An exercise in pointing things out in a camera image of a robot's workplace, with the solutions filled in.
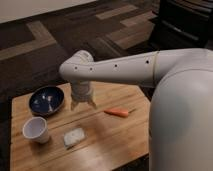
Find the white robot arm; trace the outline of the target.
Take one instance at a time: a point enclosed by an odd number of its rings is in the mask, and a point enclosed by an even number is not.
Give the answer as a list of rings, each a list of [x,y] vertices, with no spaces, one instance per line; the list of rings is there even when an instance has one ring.
[[[149,171],[213,171],[213,50],[159,50],[98,62],[80,50],[59,73],[75,93],[90,81],[153,88]]]

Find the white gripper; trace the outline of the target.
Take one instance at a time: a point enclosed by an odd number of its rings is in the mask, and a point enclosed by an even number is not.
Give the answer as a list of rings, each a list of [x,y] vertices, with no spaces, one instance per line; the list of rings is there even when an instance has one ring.
[[[97,108],[92,99],[93,89],[89,81],[75,82],[71,84],[71,97],[74,101],[71,102],[71,110],[73,111],[79,102],[87,102],[94,109]]]

